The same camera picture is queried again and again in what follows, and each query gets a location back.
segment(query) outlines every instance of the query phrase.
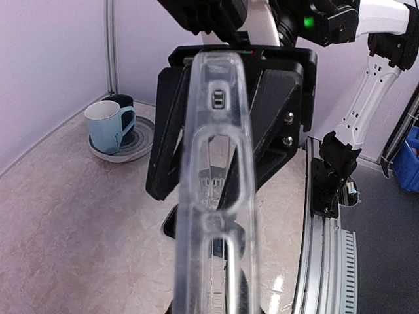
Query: dark floor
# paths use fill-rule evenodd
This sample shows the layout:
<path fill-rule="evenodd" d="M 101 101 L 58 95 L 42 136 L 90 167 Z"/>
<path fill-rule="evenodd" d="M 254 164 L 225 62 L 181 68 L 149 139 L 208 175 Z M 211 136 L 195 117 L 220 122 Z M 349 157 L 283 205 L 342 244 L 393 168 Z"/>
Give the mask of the dark floor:
<path fill-rule="evenodd" d="M 419 194 L 395 178 L 359 166 L 354 179 L 361 203 L 341 212 L 355 231 L 358 314 L 419 313 Z"/>

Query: gray plate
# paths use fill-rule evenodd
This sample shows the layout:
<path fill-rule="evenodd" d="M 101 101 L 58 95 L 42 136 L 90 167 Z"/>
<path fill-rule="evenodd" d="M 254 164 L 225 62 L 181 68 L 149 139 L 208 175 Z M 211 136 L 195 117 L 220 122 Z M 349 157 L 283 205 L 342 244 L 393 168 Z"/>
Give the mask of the gray plate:
<path fill-rule="evenodd" d="M 106 155 L 98 151 L 93 146 L 90 136 L 88 138 L 89 149 L 93 155 L 108 162 L 116 164 L 132 162 L 144 157 L 151 151 L 154 132 L 154 123 L 142 116 L 137 116 L 134 129 L 124 136 L 119 152 L 113 155 Z"/>

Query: green light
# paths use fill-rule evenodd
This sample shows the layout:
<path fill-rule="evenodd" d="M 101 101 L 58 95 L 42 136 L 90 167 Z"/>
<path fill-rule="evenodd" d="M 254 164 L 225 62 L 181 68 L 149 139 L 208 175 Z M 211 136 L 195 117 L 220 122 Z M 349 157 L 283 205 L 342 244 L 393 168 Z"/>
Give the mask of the green light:
<path fill-rule="evenodd" d="M 304 26 L 306 29 L 314 28 L 314 18 L 304 18 Z"/>

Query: screw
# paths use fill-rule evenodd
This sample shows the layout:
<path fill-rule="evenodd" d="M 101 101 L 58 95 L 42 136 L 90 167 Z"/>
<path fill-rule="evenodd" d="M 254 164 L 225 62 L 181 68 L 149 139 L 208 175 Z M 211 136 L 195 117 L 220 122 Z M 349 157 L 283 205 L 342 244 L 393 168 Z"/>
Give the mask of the screw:
<path fill-rule="evenodd" d="M 290 125 L 294 121 L 294 114 L 293 113 L 287 113 L 284 119 L 285 123 Z"/>
<path fill-rule="evenodd" d="M 294 141 L 294 139 L 293 139 L 293 137 L 292 137 L 292 136 L 289 136 L 289 137 L 284 137 L 284 138 L 282 139 L 282 143 L 283 143 L 286 147 L 291 147 L 291 145 L 293 144 L 293 141 Z"/>

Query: blue bin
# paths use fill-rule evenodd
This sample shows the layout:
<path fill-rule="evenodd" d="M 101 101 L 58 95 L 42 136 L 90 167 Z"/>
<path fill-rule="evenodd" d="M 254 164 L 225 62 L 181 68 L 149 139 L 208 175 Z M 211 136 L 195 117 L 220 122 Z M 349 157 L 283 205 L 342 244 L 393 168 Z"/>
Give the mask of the blue bin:
<path fill-rule="evenodd" d="M 393 170 L 402 188 L 409 192 L 419 193 L 419 159 L 411 148 L 419 151 L 419 139 L 416 139 L 419 128 L 413 129 L 394 158 Z"/>

